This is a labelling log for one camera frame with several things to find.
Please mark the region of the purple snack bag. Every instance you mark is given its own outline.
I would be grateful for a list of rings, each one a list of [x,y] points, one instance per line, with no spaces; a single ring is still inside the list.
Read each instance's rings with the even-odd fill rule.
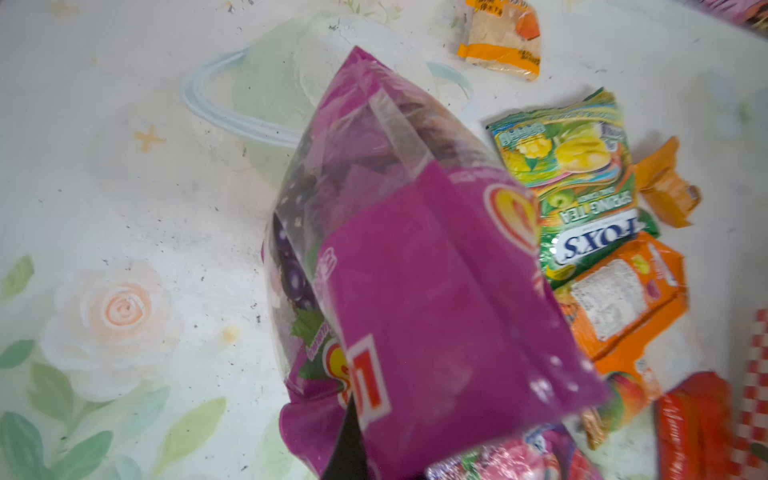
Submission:
[[[288,166],[265,238],[288,403],[321,477],[350,401],[369,479],[601,403],[539,261],[534,194],[426,91],[354,48]]]

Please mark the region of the purple Fox's candy bag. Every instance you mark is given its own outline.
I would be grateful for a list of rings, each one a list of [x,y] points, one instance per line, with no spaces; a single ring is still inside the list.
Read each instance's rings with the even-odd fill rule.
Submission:
[[[600,479],[562,424],[487,445],[427,468],[427,479]]]

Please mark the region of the white floral paper bag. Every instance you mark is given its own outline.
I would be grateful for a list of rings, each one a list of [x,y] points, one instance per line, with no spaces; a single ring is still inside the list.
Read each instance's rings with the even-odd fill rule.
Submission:
[[[750,323],[736,389],[734,443],[728,479],[767,480],[767,309]]]

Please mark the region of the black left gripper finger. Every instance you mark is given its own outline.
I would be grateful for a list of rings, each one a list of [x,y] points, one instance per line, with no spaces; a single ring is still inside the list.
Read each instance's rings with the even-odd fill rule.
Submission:
[[[356,404],[350,401],[330,461],[321,480],[368,480],[367,456],[362,443]]]

